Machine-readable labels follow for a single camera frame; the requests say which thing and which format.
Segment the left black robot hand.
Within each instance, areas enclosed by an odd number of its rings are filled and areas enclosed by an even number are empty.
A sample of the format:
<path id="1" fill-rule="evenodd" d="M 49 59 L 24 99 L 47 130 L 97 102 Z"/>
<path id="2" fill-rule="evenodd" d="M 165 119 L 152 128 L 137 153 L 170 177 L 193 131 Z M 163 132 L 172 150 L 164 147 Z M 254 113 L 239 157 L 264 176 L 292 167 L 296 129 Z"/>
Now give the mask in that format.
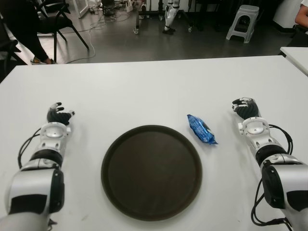
<path id="1" fill-rule="evenodd" d="M 61 107 L 62 103 L 57 102 L 50 106 L 47 112 L 47 121 L 62 123 L 66 126 L 69 125 L 70 119 L 75 115 L 74 111 L 62 112 L 64 107 Z"/>

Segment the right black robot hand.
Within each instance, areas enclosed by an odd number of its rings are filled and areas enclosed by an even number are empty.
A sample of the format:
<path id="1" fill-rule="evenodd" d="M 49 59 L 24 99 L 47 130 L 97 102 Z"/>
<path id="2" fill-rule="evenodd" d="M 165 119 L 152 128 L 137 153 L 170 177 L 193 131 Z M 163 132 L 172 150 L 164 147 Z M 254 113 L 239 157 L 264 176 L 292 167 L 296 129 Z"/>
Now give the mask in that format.
<path id="1" fill-rule="evenodd" d="M 258 106 L 254 99 L 242 97 L 232 102 L 233 111 L 243 120 L 260 117 Z"/>

